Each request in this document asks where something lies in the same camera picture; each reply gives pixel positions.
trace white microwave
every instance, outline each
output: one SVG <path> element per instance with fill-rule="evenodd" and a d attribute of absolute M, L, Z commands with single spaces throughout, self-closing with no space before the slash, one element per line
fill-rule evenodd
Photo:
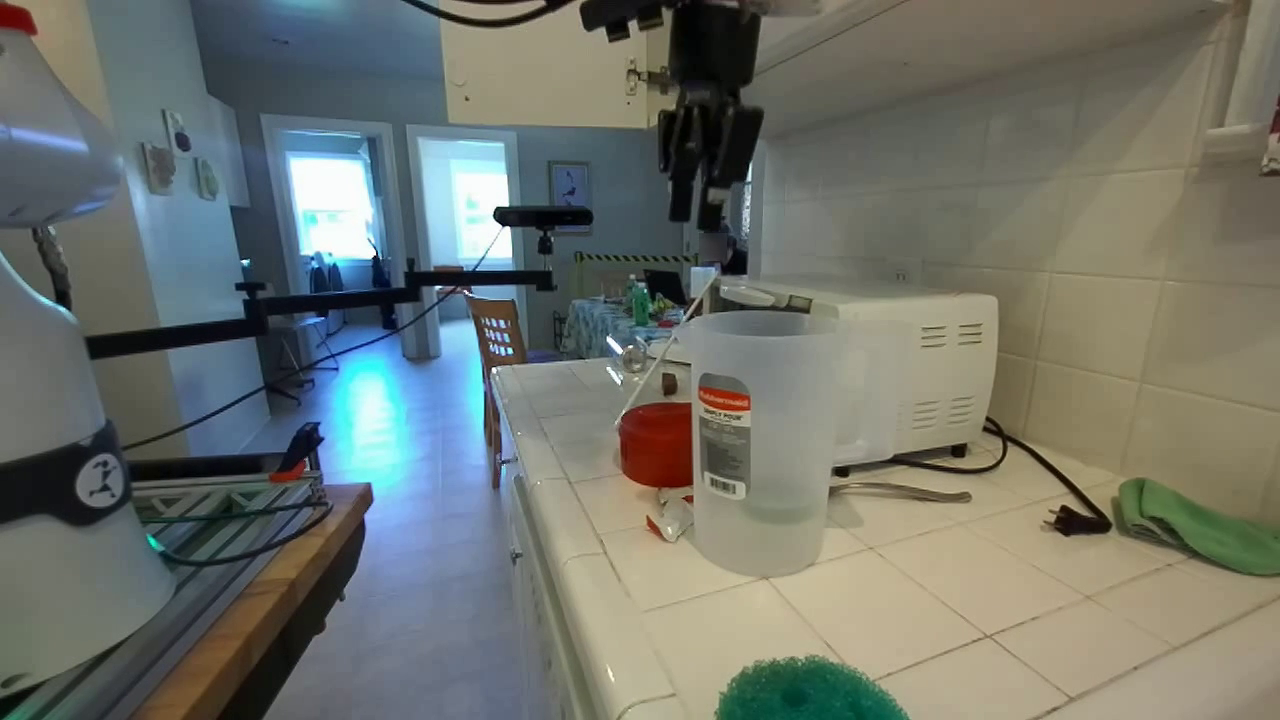
<path fill-rule="evenodd" d="M 720 309 L 785 309 L 849 324 L 835 463 L 973 445 L 995 388 L 995 297 L 907 284 L 720 278 Z"/>

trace green cloth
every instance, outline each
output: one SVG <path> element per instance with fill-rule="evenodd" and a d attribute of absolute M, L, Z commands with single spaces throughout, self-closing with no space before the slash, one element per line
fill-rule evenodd
<path fill-rule="evenodd" d="M 907 720 L 907 711 L 857 668 L 780 654 L 737 672 L 714 720 Z"/>
<path fill-rule="evenodd" d="M 1129 536 L 1154 536 L 1230 573 L 1280 576 L 1280 530 L 1220 517 L 1142 477 L 1120 485 L 1114 523 Z"/>

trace clear plastic container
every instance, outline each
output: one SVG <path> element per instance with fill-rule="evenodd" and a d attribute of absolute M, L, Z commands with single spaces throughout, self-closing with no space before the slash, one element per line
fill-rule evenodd
<path fill-rule="evenodd" d="M 686 327 L 697 546 L 742 576 L 814 564 L 835 445 L 841 324 L 720 311 Z"/>

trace label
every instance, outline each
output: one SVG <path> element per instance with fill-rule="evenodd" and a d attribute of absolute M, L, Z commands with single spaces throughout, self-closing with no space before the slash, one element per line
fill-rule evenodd
<path fill-rule="evenodd" d="M 705 456 L 705 486 L 725 500 L 748 500 L 751 486 L 751 391 L 737 374 L 698 374 L 697 424 Z"/>

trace wall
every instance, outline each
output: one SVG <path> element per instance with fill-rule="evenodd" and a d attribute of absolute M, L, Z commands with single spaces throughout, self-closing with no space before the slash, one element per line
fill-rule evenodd
<path fill-rule="evenodd" d="M 328 72 L 324 85 L 290 69 L 212 69 L 212 93 L 241 112 L 245 166 L 248 166 L 248 211 L 241 216 L 241 248 L 269 273 L 272 284 L 282 284 L 279 256 L 279 219 L 262 158 L 260 115 L 324 115 L 324 118 L 376 118 L 390 122 L 401 148 L 406 145 L 406 122 L 443 122 L 439 80 L 426 74 L 344 74 Z M 549 158 L 587 158 L 594 184 L 594 228 L 591 235 L 562 235 L 555 245 L 555 266 L 569 262 L 575 248 L 594 250 L 681 250 L 681 228 L 662 219 L 662 175 L 654 170 L 651 130 L 598 130 L 598 126 L 521 126 L 514 130 L 514 199 L 549 199 Z M 394 155 L 401 170 L 401 211 L 411 235 L 423 235 L 423 219 L 411 211 L 406 153 Z M 533 297 L 528 342 L 555 346 L 553 311 L 562 309 L 562 292 Z"/>
<path fill-rule="evenodd" d="M 762 277 L 999 297 L 995 421 L 1280 529 L 1280 180 L 1199 155 L 1220 29 L 766 145 Z"/>
<path fill-rule="evenodd" d="M 85 333 L 241 316 L 228 204 L 197 199 L 188 170 L 173 195 L 147 195 L 136 170 L 136 145 L 162 139 L 159 106 L 185 112 L 197 148 L 212 126 L 188 4 L 67 0 L 30 13 L 38 51 L 112 126 L 125 170 L 112 206 L 59 228 Z M 2 250 L 44 287 L 24 235 L 6 231 Z M 260 382 L 252 342 L 98 359 L 96 373 L 125 439 L 185 424 Z M 262 404 L 252 401 L 156 452 L 233 452 L 260 424 Z"/>

